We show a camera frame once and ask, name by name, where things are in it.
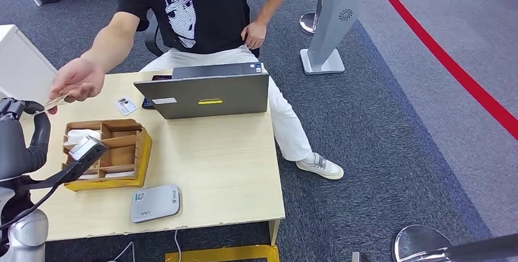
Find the person's left hand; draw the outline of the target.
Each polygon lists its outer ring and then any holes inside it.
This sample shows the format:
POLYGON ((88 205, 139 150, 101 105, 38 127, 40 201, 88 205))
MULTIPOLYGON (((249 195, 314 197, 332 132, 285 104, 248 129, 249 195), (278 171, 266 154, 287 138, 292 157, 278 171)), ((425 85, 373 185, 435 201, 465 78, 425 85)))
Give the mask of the person's left hand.
POLYGON ((244 44, 251 50, 260 48, 266 37, 267 23, 254 21, 241 32, 244 44))

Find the person's right hand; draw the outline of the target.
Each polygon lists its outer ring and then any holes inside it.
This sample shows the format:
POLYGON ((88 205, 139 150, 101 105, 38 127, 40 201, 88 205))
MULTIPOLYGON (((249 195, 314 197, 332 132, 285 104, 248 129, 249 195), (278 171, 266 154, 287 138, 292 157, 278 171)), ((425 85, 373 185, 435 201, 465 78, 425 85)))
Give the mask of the person's right hand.
POLYGON ((65 101, 85 101, 97 96, 104 84, 105 70, 84 57, 78 57, 61 67, 49 91, 49 100, 66 95, 65 101))

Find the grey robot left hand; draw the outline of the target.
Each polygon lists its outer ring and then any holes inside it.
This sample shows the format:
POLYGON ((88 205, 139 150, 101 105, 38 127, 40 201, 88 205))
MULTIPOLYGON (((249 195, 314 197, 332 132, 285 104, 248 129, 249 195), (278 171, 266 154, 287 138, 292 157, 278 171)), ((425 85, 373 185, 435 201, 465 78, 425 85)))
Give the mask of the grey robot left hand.
POLYGON ((34 172, 46 162, 51 124, 44 107, 35 101, 1 100, 1 180, 34 172), (20 123, 22 113, 32 114, 34 132, 27 147, 20 123))

